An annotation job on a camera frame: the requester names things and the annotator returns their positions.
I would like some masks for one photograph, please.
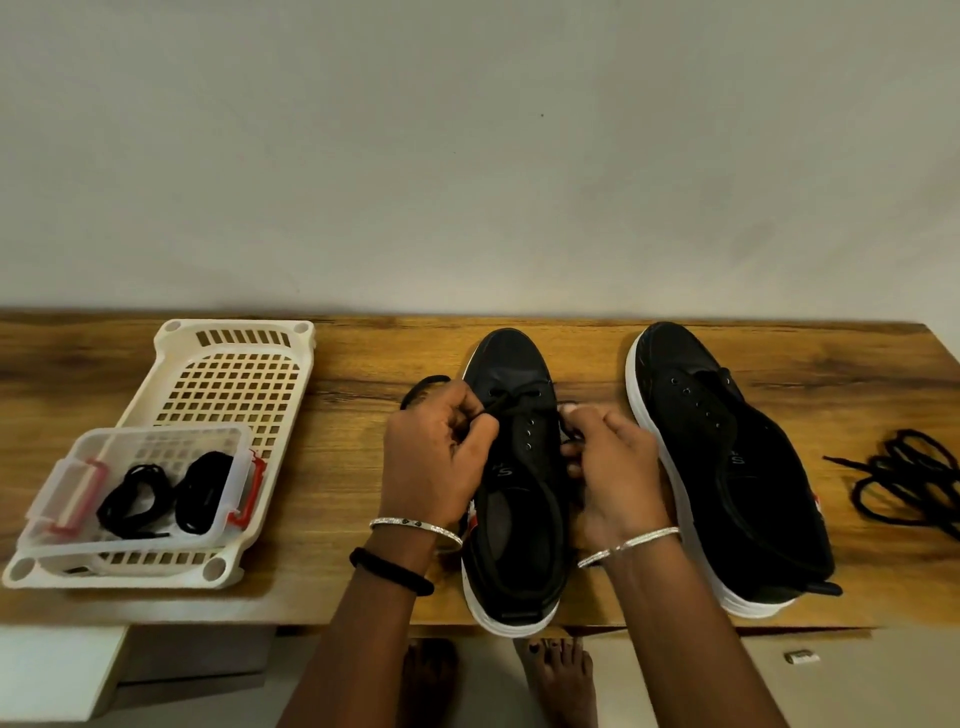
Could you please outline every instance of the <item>white plastic basket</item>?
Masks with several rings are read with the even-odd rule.
[[[313,369],[309,321],[175,319],[154,338],[156,361],[118,427],[248,426],[260,477],[248,479],[237,528],[209,546],[166,539],[129,550],[34,556],[18,551],[3,583],[13,589],[217,589],[243,576],[240,556],[263,527],[280,462]],[[252,493],[252,483],[259,483]]]

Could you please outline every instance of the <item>wood grain surface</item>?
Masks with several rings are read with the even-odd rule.
[[[168,317],[0,316],[0,561],[37,489],[74,439],[110,426],[154,359]],[[377,507],[386,418],[411,384],[455,376],[491,329],[537,343],[567,400],[626,407],[624,357],[646,321],[433,317],[315,319],[316,363],[247,570],[221,592],[0,589],[0,622],[325,624],[347,585],[347,555]],[[797,448],[820,496],[841,598],[807,595],[760,624],[872,627],[960,622],[960,544],[935,529],[868,522],[850,505],[852,473],[824,454],[862,459],[900,427],[960,453],[960,364],[923,326],[700,323],[693,331],[732,369],[747,398]],[[470,624],[459,572],[435,566],[414,624]],[[601,570],[572,574],[558,625],[622,624]]]

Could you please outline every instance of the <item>plastic container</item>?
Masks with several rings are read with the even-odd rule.
[[[252,431],[252,473],[223,538],[210,546],[144,539],[125,550],[71,548],[40,557],[18,548],[4,569],[5,587],[221,589],[243,577],[240,559],[266,521],[313,369],[314,326],[296,320],[172,319],[156,333],[154,347],[154,366],[117,427],[242,425]],[[78,500],[73,507],[80,506]],[[69,527],[66,514],[54,518]]]
[[[198,548],[221,541],[228,516],[236,511],[251,471],[251,430],[246,425],[206,427],[105,427],[82,435],[57,463],[27,511],[27,527],[16,542],[23,556],[40,558],[72,553],[114,553],[142,549],[153,539],[120,539],[97,519],[104,498],[134,465],[163,468],[175,486],[190,464],[218,450],[233,458],[213,524],[204,534],[181,531],[171,511],[149,526],[165,548]],[[132,512],[150,507],[153,494],[141,488]]]

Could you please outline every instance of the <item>clear plastic box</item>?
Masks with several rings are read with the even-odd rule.
[[[57,463],[27,511],[27,526],[17,550],[31,558],[79,553],[113,553],[160,546],[191,549],[213,546],[233,526],[236,511],[251,472],[252,433],[246,425],[105,427],[81,436],[69,454]],[[173,511],[149,527],[169,533],[156,539],[120,539],[97,520],[97,509],[134,465],[151,463],[166,472],[175,488],[192,462],[211,450],[233,457],[210,529],[204,534],[180,530]],[[146,510],[153,494],[142,489],[132,512]]]

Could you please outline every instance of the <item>white sole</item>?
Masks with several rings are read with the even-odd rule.
[[[474,349],[473,353],[470,355],[470,358],[467,360],[467,364],[464,365],[464,370],[460,373],[460,379],[464,378],[464,375],[467,373],[467,369],[470,367],[470,362],[473,361],[473,357],[476,353],[477,349]],[[546,628],[547,624],[549,624],[556,616],[557,609],[560,607],[560,601],[558,600],[557,603],[553,605],[553,609],[550,610],[550,614],[535,624],[521,624],[520,626],[504,624],[503,622],[499,622],[492,618],[490,615],[484,612],[483,607],[480,606],[480,601],[477,599],[476,594],[473,593],[473,589],[470,587],[470,580],[467,577],[467,567],[464,566],[463,560],[460,562],[460,574],[464,582],[464,598],[467,600],[467,608],[470,610],[470,614],[473,615],[473,618],[476,620],[477,624],[497,637],[509,637],[511,639],[533,637],[538,632]]]
[[[673,499],[677,505],[677,526],[680,527],[681,539],[684,542],[684,550],[687,555],[700,567],[700,570],[707,577],[713,594],[728,613],[735,617],[744,619],[764,619],[772,617],[783,607],[793,604],[796,599],[782,602],[780,604],[765,604],[756,601],[747,601],[741,596],[736,595],[727,588],[720,577],[716,575],[710,566],[704,548],[700,544],[700,537],[697,536],[697,529],[693,523],[693,512],[690,509],[690,498],[686,493],[686,487],[680,478],[680,472],[673,462],[666,445],[663,442],[663,436],[660,430],[654,424],[653,418],[647,411],[647,405],[643,403],[643,396],[640,394],[640,385],[636,381],[636,346],[639,344],[640,336],[636,338],[634,344],[630,347],[630,353],[627,354],[627,364],[624,372],[624,378],[627,383],[627,399],[630,401],[630,408],[634,412],[636,423],[644,429],[650,430],[657,437],[657,445],[660,448],[660,462],[666,470],[667,477],[670,478],[670,488],[673,490]]]

